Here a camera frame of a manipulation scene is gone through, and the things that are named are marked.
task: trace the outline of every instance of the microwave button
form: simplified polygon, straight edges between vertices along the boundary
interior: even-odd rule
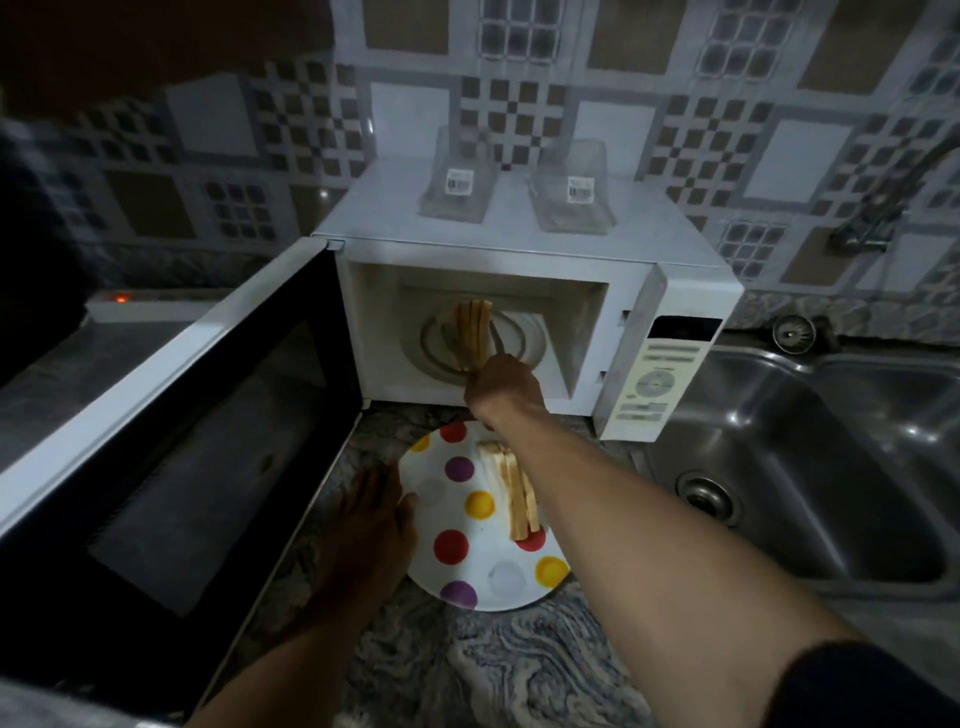
[[[677,380],[669,372],[656,369],[653,372],[647,372],[636,381],[636,393],[648,400],[657,397],[663,397],[667,392],[673,389]]]

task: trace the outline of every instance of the plastic container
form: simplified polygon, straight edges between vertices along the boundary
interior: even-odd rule
[[[574,139],[566,156],[548,150],[529,187],[544,231],[606,235],[616,225],[607,202],[607,145],[599,139]]]
[[[458,143],[448,127],[437,131],[433,174],[420,197],[421,215],[483,222],[496,183],[493,146],[487,130],[464,130],[464,135]]]

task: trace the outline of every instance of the stainless steel sink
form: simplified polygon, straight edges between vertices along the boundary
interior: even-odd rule
[[[960,594],[960,370],[715,347],[656,443],[654,478],[817,591]]]

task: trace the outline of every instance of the white plate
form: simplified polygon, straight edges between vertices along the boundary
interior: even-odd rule
[[[550,594],[569,566],[553,530],[510,540],[505,494],[476,444],[499,440],[480,423],[444,425],[400,458],[403,492],[420,496],[417,549],[407,573],[424,591],[481,612],[523,607]]]

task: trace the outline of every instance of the sink drain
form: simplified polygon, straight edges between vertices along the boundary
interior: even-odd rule
[[[677,495],[725,526],[735,526],[740,521],[740,502],[705,473],[684,473],[678,477]]]

